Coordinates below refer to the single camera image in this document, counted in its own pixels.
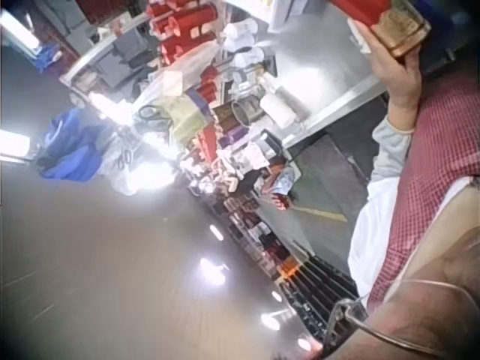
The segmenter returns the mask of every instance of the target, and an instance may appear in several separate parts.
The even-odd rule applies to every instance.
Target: red spool
[[[174,54],[176,52],[177,46],[181,46],[182,44],[187,44],[190,41],[192,41],[192,39],[188,36],[182,36],[182,37],[172,36],[162,41],[160,50],[162,54]]]
[[[170,12],[171,10],[172,9],[170,9],[170,6],[160,5],[155,2],[154,4],[150,4],[149,6],[147,6],[145,12],[150,17],[150,19],[154,19],[155,17],[161,17],[162,15]]]
[[[210,82],[208,84],[203,84],[201,85],[199,88],[198,88],[198,93],[200,94],[200,96],[202,98],[204,98],[205,100],[208,100],[209,98],[212,97],[212,94],[214,95],[214,98],[216,98],[216,94],[217,94],[217,86],[213,83],[213,82]]]
[[[361,21],[396,58],[418,46],[431,25],[408,0],[330,0],[354,20]]]
[[[199,45],[206,43],[207,41],[212,41],[217,38],[217,35],[213,31],[209,31],[206,34],[190,39],[188,42],[180,43],[175,47],[175,51],[179,55],[188,53],[190,50],[195,49]]]
[[[218,75],[220,75],[220,73],[217,68],[210,65],[202,72],[200,79],[202,80],[202,84],[205,84],[214,81]]]
[[[169,26],[176,36],[187,34],[191,29],[210,23],[218,18],[215,5],[208,3],[194,9],[182,10],[170,16]]]
[[[163,34],[165,32],[166,27],[168,26],[169,21],[168,18],[159,19],[159,20],[151,20],[151,26],[154,32]]]
[[[177,61],[177,55],[176,54],[163,54],[162,55],[162,60],[165,65],[171,65],[174,62]]]
[[[207,103],[213,103],[215,100],[217,100],[217,94],[212,92],[210,94],[207,94],[205,97],[204,97],[205,101]]]
[[[167,4],[172,10],[178,11],[189,2],[198,2],[198,1],[197,0],[166,0],[165,4]]]

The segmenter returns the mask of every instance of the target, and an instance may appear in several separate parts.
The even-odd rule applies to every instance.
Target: white shirt
[[[372,182],[367,186],[367,204],[355,225],[348,258],[350,274],[365,306],[386,258],[398,183],[411,133],[400,132],[384,120],[373,132],[373,138],[380,144],[379,156],[375,160]],[[470,178],[460,178],[450,187],[433,221],[469,183]]]

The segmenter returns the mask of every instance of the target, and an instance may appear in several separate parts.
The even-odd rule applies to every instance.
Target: hand
[[[403,65],[390,55],[390,52],[365,24],[359,21],[354,23],[370,47],[371,54],[368,58],[372,71],[387,88],[391,102],[401,109],[416,110],[422,95],[420,46],[405,56],[405,65]]]

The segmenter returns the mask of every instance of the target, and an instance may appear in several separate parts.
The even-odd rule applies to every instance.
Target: red checkered shirt
[[[452,184],[480,174],[480,91],[475,75],[440,79],[422,103],[398,185],[388,250],[368,299],[381,305],[439,211]]]

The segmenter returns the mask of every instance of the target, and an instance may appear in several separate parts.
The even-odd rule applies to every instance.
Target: jar
[[[431,25],[408,0],[330,0],[364,23],[395,57],[405,56],[429,34]]]

